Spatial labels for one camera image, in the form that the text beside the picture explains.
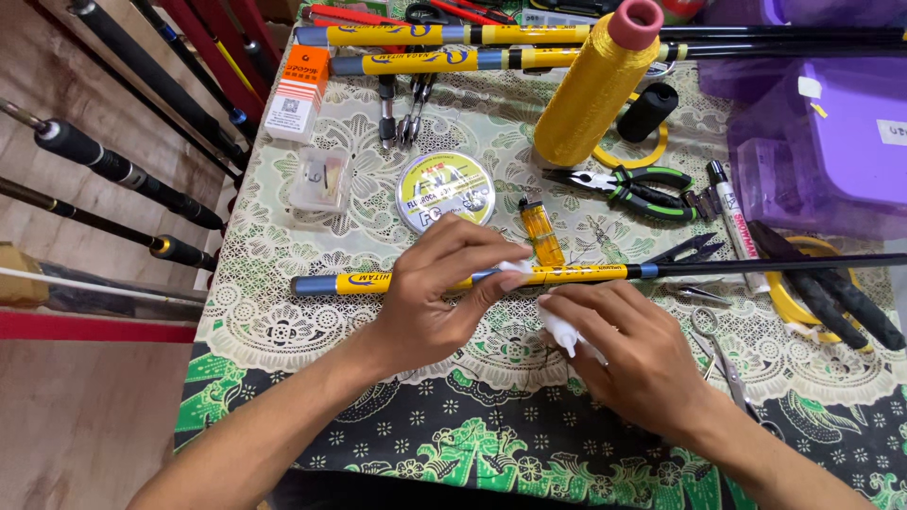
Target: yellow lighter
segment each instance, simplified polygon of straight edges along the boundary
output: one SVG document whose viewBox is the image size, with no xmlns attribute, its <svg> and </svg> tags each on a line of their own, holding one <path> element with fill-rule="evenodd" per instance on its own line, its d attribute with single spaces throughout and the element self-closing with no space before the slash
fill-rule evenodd
<svg viewBox="0 0 907 510">
<path fill-rule="evenodd" d="M 538 192 L 530 191 L 522 196 L 520 216 L 526 225 L 526 231 L 529 232 L 539 263 L 542 266 L 564 265 L 564 254 L 551 228 L 551 222 L 548 221 L 548 214 L 545 213 L 545 206 L 542 205 Z"/>
</svg>

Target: pink spool cap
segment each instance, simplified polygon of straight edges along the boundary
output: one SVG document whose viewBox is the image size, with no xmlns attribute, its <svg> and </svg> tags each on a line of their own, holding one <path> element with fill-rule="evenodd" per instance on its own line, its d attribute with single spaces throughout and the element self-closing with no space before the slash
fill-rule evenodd
<svg viewBox="0 0 907 510">
<path fill-rule="evenodd" d="M 608 34 L 621 48 L 641 52 L 652 45 L 664 23 L 661 7 L 652 0 L 625 0 L 608 21 Z"/>
</svg>

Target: white rod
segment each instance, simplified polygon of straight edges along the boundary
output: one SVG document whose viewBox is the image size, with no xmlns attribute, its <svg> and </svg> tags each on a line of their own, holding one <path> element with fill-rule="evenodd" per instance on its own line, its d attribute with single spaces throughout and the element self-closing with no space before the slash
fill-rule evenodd
<svg viewBox="0 0 907 510">
<path fill-rule="evenodd" d="M 204 307 L 205 303 L 200 301 L 189 301 L 186 299 L 177 299 L 171 298 L 168 296 L 159 296 L 157 294 L 148 294 L 147 292 L 136 292 L 135 290 L 126 290 L 126 289 L 117 289 L 115 287 L 104 287 L 103 285 L 95 285 L 93 283 L 85 283 L 83 281 L 67 280 L 63 278 L 56 278 L 53 276 L 45 276 L 43 274 L 34 274 L 25 271 L 10 270 L 8 268 L 0 268 L 0 274 L 6 276 L 15 276 L 19 278 L 25 278 L 29 280 L 38 280 L 45 283 L 53 283 L 56 285 L 63 285 L 65 287 L 73 287 L 76 289 L 85 289 L 85 290 L 94 290 L 95 292 L 103 292 L 105 294 L 116 294 L 118 296 L 128 296 L 130 298 L 140 298 L 140 299 L 151 299 L 152 301 L 164 301 L 167 303 L 175 303 L 178 305 L 189 305 L 191 307 Z"/>
</svg>

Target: black thread spool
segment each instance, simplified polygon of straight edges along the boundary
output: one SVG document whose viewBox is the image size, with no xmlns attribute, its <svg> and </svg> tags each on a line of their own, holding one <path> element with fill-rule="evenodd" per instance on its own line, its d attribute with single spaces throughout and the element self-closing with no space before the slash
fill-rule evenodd
<svg viewBox="0 0 907 510">
<path fill-rule="evenodd" d="M 642 142 L 677 107 L 678 91 L 674 87 L 661 82 L 649 85 L 618 121 L 620 138 L 627 142 Z"/>
</svg>

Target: table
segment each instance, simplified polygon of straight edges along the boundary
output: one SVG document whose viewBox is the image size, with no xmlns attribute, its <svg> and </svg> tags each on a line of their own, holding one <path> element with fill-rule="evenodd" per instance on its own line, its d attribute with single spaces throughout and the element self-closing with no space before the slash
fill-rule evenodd
<svg viewBox="0 0 907 510">
<path fill-rule="evenodd" d="M 705 164 L 727 161 L 724 132 L 738 105 L 697 88 L 694 64 L 667 79 L 680 95 L 668 120 L 670 141 L 659 161 L 706 179 Z M 423 112 L 417 149 L 380 149 L 377 80 L 335 78 L 328 86 L 314 144 L 355 154 L 356 177 L 345 215 L 297 211 L 287 202 L 297 162 L 289 142 L 261 134 L 227 230 L 210 301 L 199 324 L 186 377 L 176 445 L 186 444 L 230 410 L 278 384 L 371 320 L 379 296 L 294 299 L 290 277 L 390 270 L 416 237 L 397 218 L 397 176 L 418 153 L 455 149 L 492 173 L 497 206 L 490 226 L 512 240 L 525 236 L 516 203 L 542 191 L 565 255 L 586 263 L 644 260 L 720 222 L 670 225 L 647 221 L 583 191 L 541 181 L 527 164 L 532 128 L 556 78 L 514 72 L 445 74 Z M 400 87 L 395 113 L 409 109 Z M 636 153 L 606 135 L 609 150 Z M 588 163 L 591 168 L 597 163 Z M 878 243 L 826 238 L 846 253 Z M 728 243 L 717 259 L 732 258 Z M 860 270 L 870 297 L 892 309 L 887 271 Z M 717 310 L 719 337 L 737 359 L 757 404 L 784 430 L 787 443 L 882 508 L 907 503 L 898 482 L 907 466 L 904 353 L 878 347 L 858 355 L 818 346 L 785 331 L 765 296 L 752 298 L 729 277 L 716 289 L 734 305 Z M 638 289 L 690 329 L 695 303 L 658 281 Z M 590 401 L 587 390 L 535 333 L 537 289 L 514 292 L 491 308 L 470 343 L 447 360 L 370 388 L 315 439 L 294 464 L 347 469 L 449 485 L 514 491 L 589 505 L 752 508 L 708 461 L 621 423 Z M 700 360 L 701 351 L 693 344 Z M 718 374 L 710 382 L 725 391 Z"/>
</svg>

